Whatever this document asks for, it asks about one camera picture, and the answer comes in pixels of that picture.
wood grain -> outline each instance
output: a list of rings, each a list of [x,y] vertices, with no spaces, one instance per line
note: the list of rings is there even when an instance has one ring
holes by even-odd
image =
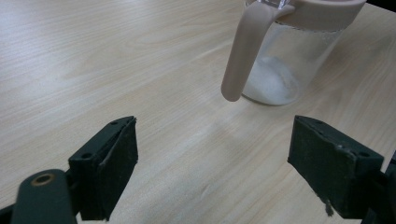
[[[396,14],[366,5],[301,100],[223,99],[232,1],[0,1],[0,206],[113,119],[139,163],[110,223],[359,223],[286,162],[294,115],[386,157],[396,148]]]

table surface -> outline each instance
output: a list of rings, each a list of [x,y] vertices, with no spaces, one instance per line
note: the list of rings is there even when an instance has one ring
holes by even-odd
[[[223,99],[242,12],[227,1],[0,1],[0,206],[111,120],[139,162],[110,223],[359,223],[287,163],[295,115],[385,156],[396,148],[396,14],[370,5],[290,105]]]

beige pitcher handle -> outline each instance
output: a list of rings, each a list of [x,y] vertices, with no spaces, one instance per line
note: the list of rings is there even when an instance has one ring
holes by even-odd
[[[293,11],[294,7],[289,5],[277,9],[258,1],[247,7],[238,24],[221,84],[225,99],[232,102],[239,99],[268,28],[278,17]]]

